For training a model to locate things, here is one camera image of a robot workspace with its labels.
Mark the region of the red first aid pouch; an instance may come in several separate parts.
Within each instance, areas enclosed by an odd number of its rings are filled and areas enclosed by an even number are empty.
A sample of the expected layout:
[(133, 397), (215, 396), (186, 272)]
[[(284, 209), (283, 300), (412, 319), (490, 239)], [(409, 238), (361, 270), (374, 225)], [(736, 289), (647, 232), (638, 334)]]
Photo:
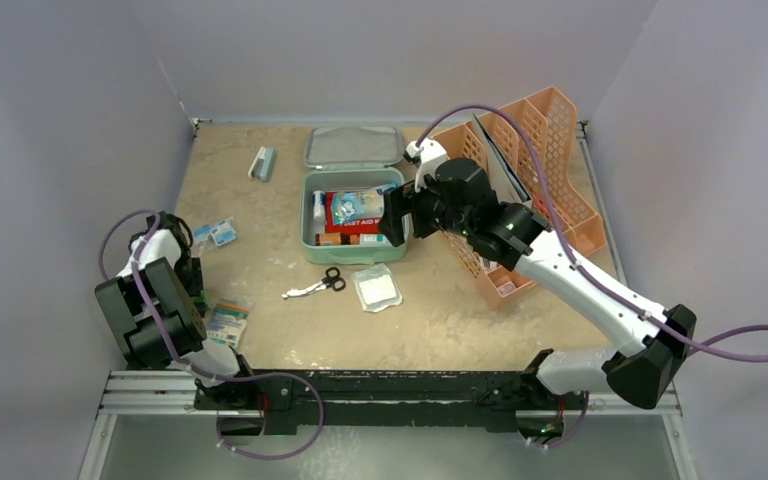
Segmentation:
[(380, 218), (359, 218), (344, 223), (337, 223), (334, 218), (326, 220), (325, 233), (341, 233), (347, 235), (378, 234)]

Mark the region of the blue wet wipes packet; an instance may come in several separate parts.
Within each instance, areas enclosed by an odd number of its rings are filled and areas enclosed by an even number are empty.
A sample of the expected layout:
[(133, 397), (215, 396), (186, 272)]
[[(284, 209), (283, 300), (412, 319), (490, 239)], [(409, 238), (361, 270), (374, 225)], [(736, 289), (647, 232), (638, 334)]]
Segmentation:
[(326, 206), (330, 218), (334, 218), (337, 223), (359, 218), (380, 218), (384, 211), (383, 193), (395, 186), (395, 183), (389, 183), (363, 190), (327, 192)]

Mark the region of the blue white sachet packet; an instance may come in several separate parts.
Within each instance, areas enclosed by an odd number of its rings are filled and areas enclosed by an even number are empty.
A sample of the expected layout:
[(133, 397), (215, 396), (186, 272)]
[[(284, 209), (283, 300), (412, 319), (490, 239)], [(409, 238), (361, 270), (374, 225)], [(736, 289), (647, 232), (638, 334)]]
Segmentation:
[(194, 247), (199, 251), (227, 245), (237, 239), (237, 231), (233, 224), (233, 218), (228, 217), (198, 227), (193, 231), (193, 238)]

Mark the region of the small white blue tube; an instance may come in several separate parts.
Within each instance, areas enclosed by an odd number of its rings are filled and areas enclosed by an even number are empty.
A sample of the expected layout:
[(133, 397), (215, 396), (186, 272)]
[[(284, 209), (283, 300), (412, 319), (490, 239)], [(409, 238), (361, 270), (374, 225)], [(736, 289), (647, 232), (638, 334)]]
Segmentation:
[(326, 220), (326, 194), (323, 191), (312, 193), (312, 218), (318, 224)]

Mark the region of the brown glass medicine bottle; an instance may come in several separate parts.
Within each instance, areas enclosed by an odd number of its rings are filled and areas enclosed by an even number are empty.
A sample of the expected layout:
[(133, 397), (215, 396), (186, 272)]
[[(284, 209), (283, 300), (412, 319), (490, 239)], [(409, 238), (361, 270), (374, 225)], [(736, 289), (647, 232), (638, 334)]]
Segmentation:
[(348, 246), (358, 245), (360, 236), (358, 234), (347, 234), (343, 232), (320, 233), (315, 235), (316, 246)]

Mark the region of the white gauze packets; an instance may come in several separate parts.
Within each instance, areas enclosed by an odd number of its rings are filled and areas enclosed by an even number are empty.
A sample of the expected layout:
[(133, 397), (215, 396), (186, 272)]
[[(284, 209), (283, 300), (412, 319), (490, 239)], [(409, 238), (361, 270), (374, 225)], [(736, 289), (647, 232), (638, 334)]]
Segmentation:
[(353, 272), (350, 278), (364, 312), (378, 313), (403, 302), (393, 273), (385, 264)]

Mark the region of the black handled scissors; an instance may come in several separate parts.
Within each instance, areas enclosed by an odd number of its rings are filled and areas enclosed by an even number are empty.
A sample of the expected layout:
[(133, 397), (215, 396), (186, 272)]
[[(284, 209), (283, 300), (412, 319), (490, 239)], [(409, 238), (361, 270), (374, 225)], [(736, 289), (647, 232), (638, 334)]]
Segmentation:
[(324, 276), (316, 283), (305, 288), (293, 288), (281, 295), (284, 300), (291, 298), (301, 298), (312, 295), (323, 290), (342, 291), (346, 288), (346, 281), (342, 277), (338, 267), (328, 267)]

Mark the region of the white bottle green label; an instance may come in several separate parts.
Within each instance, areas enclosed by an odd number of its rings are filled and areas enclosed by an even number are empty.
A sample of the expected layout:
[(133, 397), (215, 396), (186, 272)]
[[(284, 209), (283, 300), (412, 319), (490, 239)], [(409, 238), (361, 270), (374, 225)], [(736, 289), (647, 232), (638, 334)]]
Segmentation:
[(391, 242), (383, 234), (361, 234), (359, 236), (359, 244), (392, 247)]

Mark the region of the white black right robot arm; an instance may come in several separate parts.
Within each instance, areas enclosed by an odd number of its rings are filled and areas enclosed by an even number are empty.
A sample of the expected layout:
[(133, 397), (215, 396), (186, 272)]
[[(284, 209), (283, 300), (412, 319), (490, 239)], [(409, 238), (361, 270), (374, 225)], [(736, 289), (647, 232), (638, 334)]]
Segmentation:
[(561, 394), (608, 389), (627, 403), (654, 408), (684, 363), (688, 348), (660, 329), (693, 333), (695, 314), (648, 300), (564, 245), (548, 221), (521, 203), (502, 202), (473, 160), (447, 160), (425, 184), (385, 191), (379, 231), (395, 246), (437, 231), (462, 236), (480, 257), (531, 279), (593, 324), (610, 347), (551, 351), (536, 358), (521, 381), (524, 399), (544, 407)]

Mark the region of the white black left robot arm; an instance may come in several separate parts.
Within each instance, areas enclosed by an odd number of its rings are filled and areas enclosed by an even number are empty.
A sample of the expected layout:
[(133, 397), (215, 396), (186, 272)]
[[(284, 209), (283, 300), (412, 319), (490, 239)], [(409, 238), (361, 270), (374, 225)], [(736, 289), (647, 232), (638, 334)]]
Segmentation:
[[(130, 237), (126, 264), (111, 275), (104, 264), (108, 241), (134, 217), (143, 218), (146, 228)], [(204, 387), (219, 385), (224, 401), (244, 409), (257, 399), (258, 382), (240, 354), (208, 338), (193, 246), (192, 231), (174, 214), (144, 209), (124, 216), (102, 240), (95, 299), (129, 367), (183, 371)]]

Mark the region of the small green box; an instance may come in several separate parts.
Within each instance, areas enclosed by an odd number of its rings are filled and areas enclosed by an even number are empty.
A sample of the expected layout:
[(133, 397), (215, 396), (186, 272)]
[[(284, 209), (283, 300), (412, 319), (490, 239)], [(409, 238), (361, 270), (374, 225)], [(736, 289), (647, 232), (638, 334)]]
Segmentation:
[(204, 316), (210, 308), (209, 300), (204, 294), (196, 297), (194, 299), (194, 304), (197, 307), (198, 311), (200, 312), (201, 316)]

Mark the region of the mint green open case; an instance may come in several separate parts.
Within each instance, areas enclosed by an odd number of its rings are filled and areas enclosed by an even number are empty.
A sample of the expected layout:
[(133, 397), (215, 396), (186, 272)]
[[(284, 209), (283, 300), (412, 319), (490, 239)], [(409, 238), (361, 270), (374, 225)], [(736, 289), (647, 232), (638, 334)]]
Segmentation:
[(307, 261), (362, 265), (403, 257), (407, 242), (395, 247), (378, 230), (383, 193), (405, 183), (396, 168), (403, 149), (401, 131), (391, 126), (311, 131), (300, 200), (300, 242)]

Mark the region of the bandage box in bag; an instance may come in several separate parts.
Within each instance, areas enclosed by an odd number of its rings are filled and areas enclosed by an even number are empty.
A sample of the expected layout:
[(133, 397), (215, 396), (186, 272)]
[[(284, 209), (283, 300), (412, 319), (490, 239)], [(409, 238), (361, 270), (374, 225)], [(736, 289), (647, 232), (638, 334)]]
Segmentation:
[(213, 306), (207, 321), (207, 337), (236, 350), (242, 341), (253, 306), (247, 300), (220, 299)]

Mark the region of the grey folder in organizer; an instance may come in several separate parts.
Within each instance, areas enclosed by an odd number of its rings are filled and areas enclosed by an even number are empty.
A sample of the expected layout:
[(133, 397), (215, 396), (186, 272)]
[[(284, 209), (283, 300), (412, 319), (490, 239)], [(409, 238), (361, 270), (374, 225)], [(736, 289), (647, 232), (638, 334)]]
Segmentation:
[(532, 197), (475, 114), (472, 115), (471, 128), (484, 147), (489, 183), (498, 199), (531, 207)]

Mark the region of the peach plastic file organizer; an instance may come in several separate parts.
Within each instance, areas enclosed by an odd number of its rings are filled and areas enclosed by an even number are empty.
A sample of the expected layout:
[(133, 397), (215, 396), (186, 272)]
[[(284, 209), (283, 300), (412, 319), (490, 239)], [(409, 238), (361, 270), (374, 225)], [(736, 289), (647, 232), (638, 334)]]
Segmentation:
[[(517, 122), (531, 140), (539, 158), (554, 211), (562, 232), (577, 252), (591, 256), (602, 250), (607, 239), (603, 220), (582, 192), (572, 183), (570, 164), (578, 115), (575, 105), (556, 87), (550, 86), (501, 108)], [(487, 149), (495, 146), (514, 168), (533, 200), (533, 209), (549, 217), (537, 170), (525, 143), (515, 130), (493, 113), (478, 116), (484, 131), (472, 121), (433, 134), (451, 158), (466, 157), (487, 167)], [(487, 268), (466, 241), (454, 234), (445, 235), (455, 255), (475, 280), (478, 291), (490, 308), (496, 310), (521, 298), (535, 282), (502, 267)]]

